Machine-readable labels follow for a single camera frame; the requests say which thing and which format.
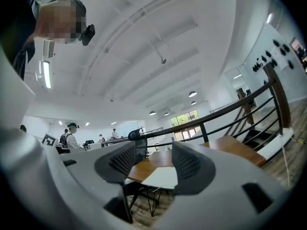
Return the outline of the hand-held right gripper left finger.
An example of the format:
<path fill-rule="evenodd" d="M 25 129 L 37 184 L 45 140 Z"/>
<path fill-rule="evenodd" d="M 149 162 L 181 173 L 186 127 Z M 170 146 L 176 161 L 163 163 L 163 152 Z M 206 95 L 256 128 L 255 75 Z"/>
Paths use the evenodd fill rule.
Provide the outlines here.
<path fill-rule="evenodd" d="M 136 145 L 126 141 L 111 146 L 94 163 L 96 173 L 108 183 L 124 184 L 136 162 Z"/>

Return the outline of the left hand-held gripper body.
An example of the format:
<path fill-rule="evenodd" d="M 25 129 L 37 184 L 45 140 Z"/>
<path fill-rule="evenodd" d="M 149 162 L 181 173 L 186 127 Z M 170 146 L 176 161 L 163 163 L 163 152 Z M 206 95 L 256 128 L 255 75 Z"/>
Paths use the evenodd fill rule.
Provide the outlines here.
<path fill-rule="evenodd" d="M 56 139 L 55 137 L 53 137 L 52 135 L 46 133 L 46 134 L 43 136 L 41 143 L 42 143 L 43 145 L 55 147 L 56 144 L 57 144 L 57 139 Z"/>

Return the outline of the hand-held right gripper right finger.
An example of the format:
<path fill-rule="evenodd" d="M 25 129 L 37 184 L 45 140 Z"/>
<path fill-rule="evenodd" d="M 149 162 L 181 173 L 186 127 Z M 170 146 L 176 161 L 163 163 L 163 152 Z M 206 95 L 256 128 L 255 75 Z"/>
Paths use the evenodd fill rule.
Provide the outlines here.
<path fill-rule="evenodd" d="M 175 195 L 197 195 L 210 185 L 216 175 L 214 162 L 186 142 L 172 143 L 172 164 L 177 173 Z"/>

